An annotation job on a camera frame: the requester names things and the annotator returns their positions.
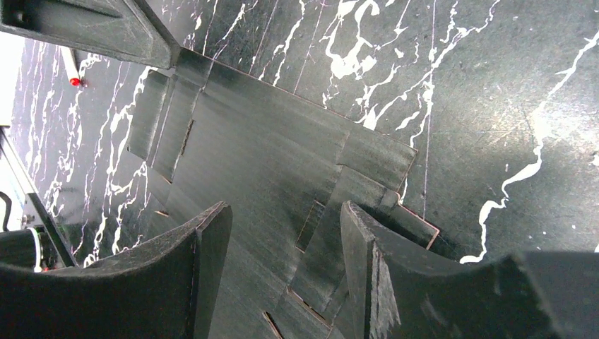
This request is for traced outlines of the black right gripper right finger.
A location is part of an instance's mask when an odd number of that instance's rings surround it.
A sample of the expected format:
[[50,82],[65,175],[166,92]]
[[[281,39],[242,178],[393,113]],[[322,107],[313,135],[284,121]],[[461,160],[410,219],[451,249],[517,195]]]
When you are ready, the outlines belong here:
[[340,226],[356,338],[559,338],[522,255],[463,266],[346,201]]

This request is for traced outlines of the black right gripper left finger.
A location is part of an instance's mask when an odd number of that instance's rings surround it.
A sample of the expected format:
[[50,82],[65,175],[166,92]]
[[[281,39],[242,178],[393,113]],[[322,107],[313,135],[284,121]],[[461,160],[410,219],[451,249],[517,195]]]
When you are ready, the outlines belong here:
[[218,202],[85,268],[1,265],[2,338],[207,338],[232,229]]

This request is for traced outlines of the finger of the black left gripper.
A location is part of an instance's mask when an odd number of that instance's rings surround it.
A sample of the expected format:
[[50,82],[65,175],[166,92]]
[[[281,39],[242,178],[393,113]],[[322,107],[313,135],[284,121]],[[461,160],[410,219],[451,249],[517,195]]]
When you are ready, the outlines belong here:
[[170,69],[180,44],[146,1],[1,2],[1,31]]

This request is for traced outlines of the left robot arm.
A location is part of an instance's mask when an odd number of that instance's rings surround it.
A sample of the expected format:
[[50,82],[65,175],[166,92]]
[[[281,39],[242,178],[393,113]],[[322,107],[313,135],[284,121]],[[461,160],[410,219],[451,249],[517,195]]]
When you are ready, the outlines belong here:
[[[72,86],[85,85],[74,52],[82,50],[159,69],[172,68],[181,47],[147,1],[2,1],[1,32],[54,44]],[[32,215],[8,228],[13,199],[5,192],[1,262],[36,273],[72,266],[74,259],[32,189],[23,188]]]

